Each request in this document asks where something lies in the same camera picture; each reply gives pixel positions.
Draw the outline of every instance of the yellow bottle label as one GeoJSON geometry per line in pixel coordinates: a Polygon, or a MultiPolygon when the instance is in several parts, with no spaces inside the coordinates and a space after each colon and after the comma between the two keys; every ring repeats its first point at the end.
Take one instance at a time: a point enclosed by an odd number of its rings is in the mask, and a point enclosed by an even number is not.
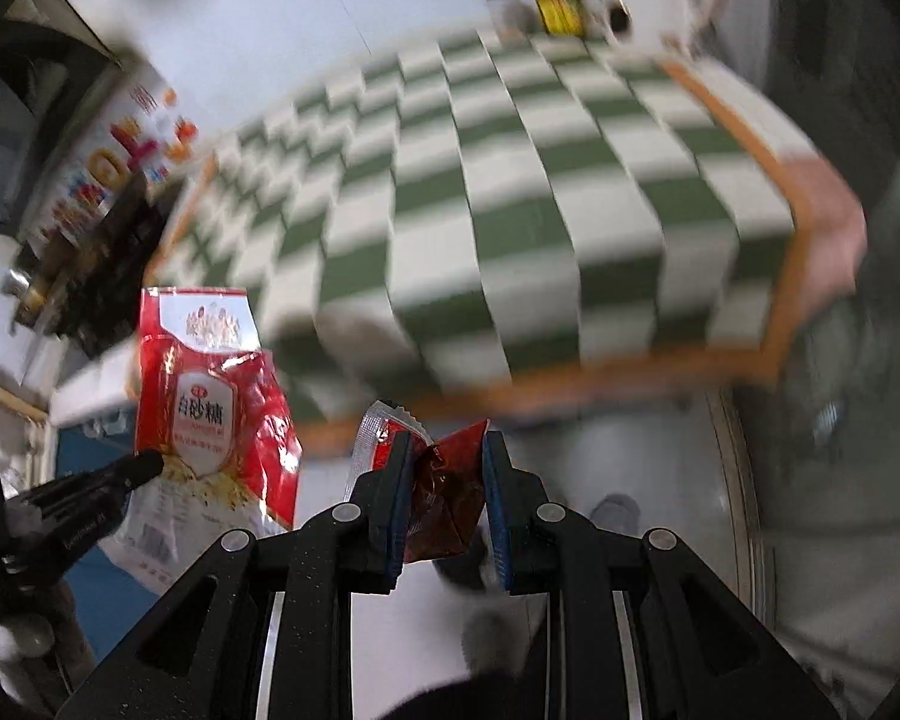
{"type": "Polygon", "coordinates": [[[583,9],[578,0],[536,0],[543,28],[551,35],[583,35],[583,9]]]}

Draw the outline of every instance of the blue surface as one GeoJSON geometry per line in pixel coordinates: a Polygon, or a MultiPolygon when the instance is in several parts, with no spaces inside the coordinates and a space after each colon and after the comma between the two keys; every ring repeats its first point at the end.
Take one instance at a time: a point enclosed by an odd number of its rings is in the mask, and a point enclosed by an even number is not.
{"type": "MultiPolygon", "coordinates": [[[[131,451],[133,416],[118,435],[95,439],[84,434],[82,425],[60,431],[56,450],[56,475],[98,469],[131,451]]],[[[94,547],[66,574],[74,598],[77,619],[97,659],[116,646],[157,596],[113,565],[100,548],[94,547]]]]}

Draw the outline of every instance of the silver screw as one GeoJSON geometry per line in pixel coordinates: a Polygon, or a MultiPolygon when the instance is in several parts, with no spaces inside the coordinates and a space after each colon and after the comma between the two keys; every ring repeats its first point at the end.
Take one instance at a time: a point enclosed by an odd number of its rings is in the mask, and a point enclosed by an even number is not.
{"type": "Polygon", "coordinates": [[[337,522],[353,522],[360,517],[360,507],[355,503],[341,503],[333,507],[333,519],[337,522]]]}
{"type": "Polygon", "coordinates": [[[248,543],[250,536],[247,536],[247,531],[230,531],[220,539],[220,546],[227,552],[240,552],[248,543]]]}
{"type": "Polygon", "coordinates": [[[559,503],[541,503],[536,507],[536,515],[544,522],[560,522],[567,516],[567,509],[559,503]]]}
{"type": "Polygon", "coordinates": [[[656,528],[650,531],[650,546],[655,549],[667,552],[677,546],[677,537],[666,528],[656,528]]]}

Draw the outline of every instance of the barcode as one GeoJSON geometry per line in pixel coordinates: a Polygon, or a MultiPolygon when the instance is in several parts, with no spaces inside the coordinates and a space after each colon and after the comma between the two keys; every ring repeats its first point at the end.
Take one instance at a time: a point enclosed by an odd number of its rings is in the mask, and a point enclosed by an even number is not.
{"type": "Polygon", "coordinates": [[[141,552],[152,557],[160,565],[166,565],[173,557],[170,544],[167,543],[167,537],[149,525],[143,526],[143,533],[141,533],[137,546],[141,552]]]}

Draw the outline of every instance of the green and white checkered tablecloth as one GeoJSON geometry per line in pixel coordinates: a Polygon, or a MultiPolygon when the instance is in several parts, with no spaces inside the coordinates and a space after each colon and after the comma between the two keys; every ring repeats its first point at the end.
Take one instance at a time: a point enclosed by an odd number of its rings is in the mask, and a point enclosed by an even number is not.
{"type": "Polygon", "coordinates": [[[417,42],[216,156],[159,281],[247,287],[298,421],[678,343],[759,346],[793,234],[706,108],[601,42],[417,42]]]}

